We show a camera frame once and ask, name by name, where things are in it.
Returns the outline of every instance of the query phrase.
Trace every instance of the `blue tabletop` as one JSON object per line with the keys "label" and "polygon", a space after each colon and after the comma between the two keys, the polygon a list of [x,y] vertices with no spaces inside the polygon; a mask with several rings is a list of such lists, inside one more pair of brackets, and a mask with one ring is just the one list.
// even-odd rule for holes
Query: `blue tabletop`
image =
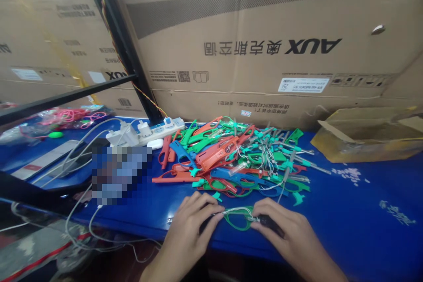
{"label": "blue tabletop", "polygon": [[[103,129],[115,129],[119,122],[108,122]],[[66,140],[79,140],[87,131],[65,131],[65,138],[47,139],[34,147],[0,147],[1,169],[13,172]],[[314,134],[306,133],[299,146],[314,149],[316,155],[304,158],[332,171],[332,175],[308,168],[311,192],[304,202],[293,206],[292,195],[281,204],[305,215],[322,244],[342,270],[360,281],[414,281],[423,263],[423,178],[419,162],[423,154],[408,160],[379,163],[330,163],[311,144]],[[163,170],[154,153],[151,167],[126,205],[104,206],[94,223],[102,227],[153,239],[164,239],[167,219],[172,217],[185,196],[195,189],[191,184],[155,184],[153,177]],[[74,185],[91,175],[90,167],[51,182],[46,188]],[[242,198],[221,196],[226,208],[251,206],[263,196],[254,191]],[[87,223],[96,209],[92,202],[74,220]],[[258,232],[240,232],[224,220],[217,226],[211,247],[281,261],[273,246]]]}

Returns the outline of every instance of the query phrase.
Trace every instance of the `white label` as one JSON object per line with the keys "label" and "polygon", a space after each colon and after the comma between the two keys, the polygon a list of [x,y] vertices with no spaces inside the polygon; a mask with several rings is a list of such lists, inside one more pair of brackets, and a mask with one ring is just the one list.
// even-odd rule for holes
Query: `white label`
{"label": "white label", "polygon": [[88,74],[91,76],[91,79],[96,84],[100,84],[100,83],[106,81],[106,79],[104,78],[103,74],[100,73],[100,72],[91,72],[91,71],[88,71]]}
{"label": "white label", "polygon": [[251,111],[242,110],[241,115],[243,115],[245,117],[249,117],[249,116],[251,116]]}
{"label": "white label", "polygon": [[23,80],[38,80],[38,81],[43,80],[41,76],[38,75],[37,72],[34,70],[12,68],[12,72],[14,72],[20,79],[23,79]]}
{"label": "white label", "polygon": [[279,92],[286,93],[321,93],[329,78],[282,78]]}

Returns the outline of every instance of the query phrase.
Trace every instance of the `finger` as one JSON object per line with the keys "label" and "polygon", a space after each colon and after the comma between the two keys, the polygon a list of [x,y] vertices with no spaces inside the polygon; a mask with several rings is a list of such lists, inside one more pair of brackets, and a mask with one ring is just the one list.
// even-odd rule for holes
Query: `finger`
{"label": "finger", "polygon": [[224,210],[225,210],[225,208],[223,206],[210,204],[210,205],[207,205],[206,207],[204,207],[203,209],[201,209],[200,211],[198,211],[195,214],[195,218],[196,218],[196,221],[198,221],[198,223],[199,223],[198,225],[200,226],[211,215],[216,214],[216,213],[221,213]]}
{"label": "finger", "polygon": [[268,215],[283,231],[285,231],[285,233],[289,233],[289,229],[293,223],[292,219],[285,217],[285,215],[279,213],[276,209],[269,205],[254,207],[252,215],[253,217]]}
{"label": "finger", "polygon": [[254,208],[259,207],[259,206],[266,206],[266,205],[273,207],[277,212],[281,213],[285,217],[293,219],[293,215],[295,214],[293,211],[286,209],[285,207],[276,203],[273,199],[271,199],[269,197],[256,202],[254,204]]}
{"label": "finger", "polygon": [[206,251],[207,245],[210,241],[210,238],[212,237],[213,232],[216,229],[217,224],[219,223],[219,221],[222,220],[222,218],[223,218],[222,213],[214,215],[208,222],[200,238],[198,238],[198,245],[201,248],[201,250],[204,250],[204,252]]}
{"label": "finger", "polygon": [[194,204],[200,197],[201,197],[201,194],[199,191],[194,192],[194,194],[192,194],[191,197],[186,202],[186,205],[190,206]]}
{"label": "finger", "polygon": [[259,231],[282,255],[285,253],[287,247],[286,240],[279,237],[272,229],[266,228],[261,223],[251,223],[251,228]]}
{"label": "finger", "polygon": [[206,204],[217,205],[217,200],[209,194],[204,193],[189,207],[191,209],[190,212],[195,213],[202,209]]}
{"label": "finger", "polygon": [[182,201],[181,205],[179,206],[179,208],[178,208],[178,210],[177,210],[176,212],[178,212],[178,211],[180,211],[181,209],[183,209],[183,208],[184,208],[184,206],[186,205],[186,202],[188,201],[188,199],[190,199],[190,197],[191,197],[191,196],[186,196],[186,197],[184,198],[184,200]]}

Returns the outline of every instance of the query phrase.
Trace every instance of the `black metal shelf frame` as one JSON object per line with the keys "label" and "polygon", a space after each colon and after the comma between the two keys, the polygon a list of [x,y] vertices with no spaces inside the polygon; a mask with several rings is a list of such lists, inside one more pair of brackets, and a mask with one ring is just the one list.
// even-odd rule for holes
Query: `black metal shelf frame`
{"label": "black metal shelf frame", "polygon": [[[95,0],[95,2],[99,11],[102,12],[101,0]],[[106,0],[106,14],[110,32],[118,50],[117,53],[128,72],[128,76],[2,111],[0,112],[0,126],[130,81],[151,98],[151,100],[154,100],[116,0]],[[163,122],[163,116],[160,111],[141,92],[138,90],[135,91],[150,123],[156,125]],[[0,198],[29,205],[64,217],[67,217],[75,204],[75,201],[71,198],[72,194],[75,193],[75,190],[85,190],[88,185],[88,183],[84,183],[77,186],[77,188],[70,186],[60,188],[60,190],[44,190],[0,171]]]}

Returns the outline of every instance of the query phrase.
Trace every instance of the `open cardboard box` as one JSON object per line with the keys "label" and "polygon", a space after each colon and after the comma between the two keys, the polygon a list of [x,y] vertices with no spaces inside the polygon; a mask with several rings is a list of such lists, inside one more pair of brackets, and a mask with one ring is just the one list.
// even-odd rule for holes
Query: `open cardboard box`
{"label": "open cardboard box", "polygon": [[415,108],[339,109],[312,144],[332,163],[409,158],[423,150],[423,119]]}

